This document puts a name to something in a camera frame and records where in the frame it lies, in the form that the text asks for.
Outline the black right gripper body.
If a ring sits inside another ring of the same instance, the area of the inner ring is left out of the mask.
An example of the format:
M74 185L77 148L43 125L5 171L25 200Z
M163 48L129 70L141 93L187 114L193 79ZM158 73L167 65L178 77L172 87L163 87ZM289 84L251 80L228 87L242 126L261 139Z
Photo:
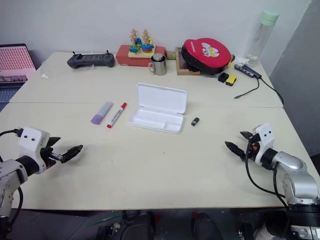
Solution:
M245 161L248 162L248 160L252 160L255 163L260 163L258 153L260 150L260 141L261 137L258 133L254 134L254 140L248 141L247 150L245 153Z

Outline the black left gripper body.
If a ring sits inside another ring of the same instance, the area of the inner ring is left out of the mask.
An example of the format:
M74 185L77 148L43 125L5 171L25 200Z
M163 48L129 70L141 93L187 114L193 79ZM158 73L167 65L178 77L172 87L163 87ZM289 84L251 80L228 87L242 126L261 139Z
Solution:
M50 167L56 164L56 161L62 161L63 156L58 153L53 152L52 147L45 147L40 150L40 156L45 163L45 169L49 169Z

